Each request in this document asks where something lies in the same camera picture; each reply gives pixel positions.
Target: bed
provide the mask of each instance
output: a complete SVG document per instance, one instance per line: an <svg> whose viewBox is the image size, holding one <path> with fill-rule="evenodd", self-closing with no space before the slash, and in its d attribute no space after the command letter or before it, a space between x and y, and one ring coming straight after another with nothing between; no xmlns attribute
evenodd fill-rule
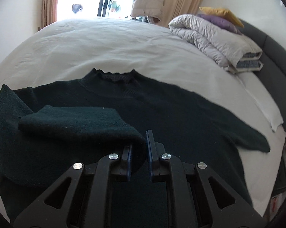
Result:
<svg viewBox="0 0 286 228"><path fill-rule="evenodd" d="M254 209L263 215L276 180L286 136L286 51L273 39L243 22L244 34L264 51L264 68L248 73L267 88L284 124L273 132L262 108L243 84L196 47L169 29L107 18L66 20L39 31L0 64L2 84L11 89L37 87L58 80L82 78L92 68L104 72L138 73L194 91L230 110L263 134L268 154L238 148ZM5 209L0 198L0 211Z"/></svg>

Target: yellow pillow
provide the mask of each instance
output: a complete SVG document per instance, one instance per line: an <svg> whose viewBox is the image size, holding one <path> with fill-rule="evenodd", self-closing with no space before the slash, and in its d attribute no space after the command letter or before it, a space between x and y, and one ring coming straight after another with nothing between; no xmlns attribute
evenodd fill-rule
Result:
<svg viewBox="0 0 286 228"><path fill-rule="evenodd" d="M233 23L235 26L244 27L241 21L229 9L212 8L212 7L199 7L199 9L205 14L216 15L223 19L228 20L229 22Z"/></svg>

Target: hanging clothes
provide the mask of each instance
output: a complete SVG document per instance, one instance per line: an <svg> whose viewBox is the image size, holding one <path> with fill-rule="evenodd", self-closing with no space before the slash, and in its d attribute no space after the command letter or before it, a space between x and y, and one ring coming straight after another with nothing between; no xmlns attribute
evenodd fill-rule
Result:
<svg viewBox="0 0 286 228"><path fill-rule="evenodd" d="M163 14L164 0L134 0L130 16L136 18L138 16L148 16L150 23L159 22Z"/></svg>
<svg viewBox="0 0 286 228"><path fill-rule="evenodd" d="M77 12L80 12L83 10L83 5L82 4L73 4L72 5L72 12L77 14Z"/></svg>

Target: purple pillow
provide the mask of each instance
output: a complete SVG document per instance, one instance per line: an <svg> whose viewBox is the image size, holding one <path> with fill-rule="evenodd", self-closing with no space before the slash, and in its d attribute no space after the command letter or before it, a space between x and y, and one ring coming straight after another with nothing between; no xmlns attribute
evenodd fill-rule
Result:
<svg viewBox="0 0 286 228"><path fill-rule="evenodd" d="M213 23L214 25L225 29L229 32L232 33L237 33L239 35L242 35L242 33L235 27L235 25L233 25L231 22L227 21L226 19L223 19L219 16L215 16L215 15L210 15L210 14L197 14L198 17L205 19L207 21L209 21L210 23Z"/></svg>

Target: black bracket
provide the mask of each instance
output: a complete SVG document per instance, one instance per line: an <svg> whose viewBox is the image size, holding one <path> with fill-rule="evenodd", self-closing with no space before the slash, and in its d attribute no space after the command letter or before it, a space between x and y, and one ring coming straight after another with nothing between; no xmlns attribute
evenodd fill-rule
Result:
<svg viewBox="0 0 286 228"><path fill-rule="evenodd" d="M132 146L97 163L75 163L15 220L14 228L110 227L112 183L131 175Z"/></svg>
<svg viewBox="0 0 286 228"><path fill-rule="evenodd" d="M264 228L266 222L203 162L182 162L146 132L152 182L166 182L168 227Z"/></svg>

